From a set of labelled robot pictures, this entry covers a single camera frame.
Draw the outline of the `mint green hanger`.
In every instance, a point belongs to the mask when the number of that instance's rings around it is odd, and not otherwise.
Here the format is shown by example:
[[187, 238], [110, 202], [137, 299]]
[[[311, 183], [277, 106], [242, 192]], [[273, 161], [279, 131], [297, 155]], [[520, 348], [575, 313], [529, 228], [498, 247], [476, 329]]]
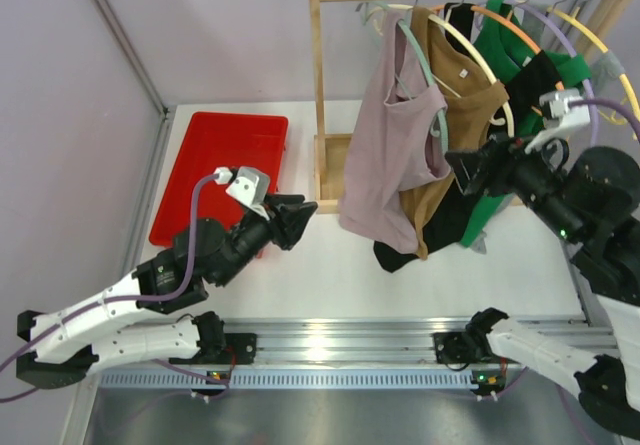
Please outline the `mint green hanger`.
[[[419, 0], [414, 0], [414, 4], [413, 7], [415, 7], [418, 4]], [[369, 5], [370, 4], [374, 4], [377, 7], [382, 8], [384, 11], [389, 12], [391, 10], [391, 5], [382, 3], [380, 1], [373, 1], [373, 2], [361, 2], [356, 6], [355, 11], [360, 13], [360, 17], [361, 17], [361, 23], [362, 25], [366, 25], [366, 23], [368, 22], [368, 18], [365, 17], [366, 13], [368, 13], [369, 10]], [[410, 27], [407, 25], [406, 20], [405, 19], [400, 19], [398, 24], [401, 31], [404, 33], [407, 43], [409, 45], [411, 45], [411, 47], [413, 48], [416, 57], [418, 59], [422, 74], [425, 78], [426, 84], [429, 87], [429, 91], [435, 91], [436, 92], [436, 98], [438, 100], [436, 100], [438, 102], [438, 104], [436, 105], [436, 124], [431, 125], [430, 127], [430, 134], [439, 139], [440, 142], [440, 146], [441, 146], [441, 150], [442, 153], [444, 154], [445, 152], [448, 151], [448, 146], [449, 146], [449, 134], [448, 134], [448, 126], [447, 126], [447, 121], [446, 121], [446, 102], [444, 100], [444, 96], [442, 95], [442, 93], [440, 92], [440, 89], [438, 88], [438, 86], [436, 85], [436, 81], [435, 81], [435, 77], [432, 74], [430, 65], [428, 63], [427, 58], [425, 57], [425, 54], [422, 51], [422, 48], [420, 46], [420, 44], [418, 43], [418, 41], [416, 40], [414, 34], [411, 32]], [[413, 97], [410, 93], [409, 90], [406, 88], [404, 82], [402, 82], [402, 80], [400, 79], [400, 76], [398, 75], [398, 73], [395, 73], [395, 78], [396, 81], [398, 82], [398, 84], [401, 86], [401, 88], [403, 89], [403, 91], [405, 92], [405, 94], [407, 95], [407, 97], [410, 100], [413, 100]]]

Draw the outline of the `pink tank top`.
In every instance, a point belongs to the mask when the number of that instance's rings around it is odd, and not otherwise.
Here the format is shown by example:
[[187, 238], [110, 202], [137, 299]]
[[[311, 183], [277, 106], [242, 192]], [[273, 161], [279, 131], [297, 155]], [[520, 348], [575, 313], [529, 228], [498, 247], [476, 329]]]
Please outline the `pink tank top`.
[[[397, 10], [387, 13], [379, 60], [363, 96], [344, 165], [340, 225], [399, 253], [415, 252], [418, 239], [400, 193], [445, 178], [438, 138], [435, 91], [429, 91]], [[395, 78], [398, 73], [410, 100]]]

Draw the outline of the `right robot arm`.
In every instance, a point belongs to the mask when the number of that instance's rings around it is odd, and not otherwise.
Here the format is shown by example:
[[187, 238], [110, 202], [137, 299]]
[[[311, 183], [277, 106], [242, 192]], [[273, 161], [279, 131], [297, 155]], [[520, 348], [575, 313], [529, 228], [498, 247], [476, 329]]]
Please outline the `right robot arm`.
[[516, 361], [576, 398], [611, 433], [639, 437], [639, 165], [608, 146], [565, 163], [563, 138], [492, 138], [478, 150], [449, 151], [460, 191], [514, 194], [559, 239], [574, 246], [571, 264], [606, 312], [618, 354], [594, 354], [527, 328], [490, 307], [459, 334], [465, 362]]

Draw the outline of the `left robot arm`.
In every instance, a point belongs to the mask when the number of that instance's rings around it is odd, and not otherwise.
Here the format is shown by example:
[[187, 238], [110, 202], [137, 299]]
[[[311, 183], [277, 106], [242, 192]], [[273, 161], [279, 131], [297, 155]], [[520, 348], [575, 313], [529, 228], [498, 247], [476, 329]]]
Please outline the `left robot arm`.
[[220, 362], [229, 346], [215, 312], [158, 320], [205, 301], [207, 286], [228, 285], [267, 245], [292, 249], [318, 208], [302, 195], [269, 194], [263, 205], [264, 216], [245, 210], [231, 228], [198, 219], [170, 248], [74, 306], [19, 314], [17, 334], [29, 347], [15, 359], [17, 379], [51, 390], [136, 362]]

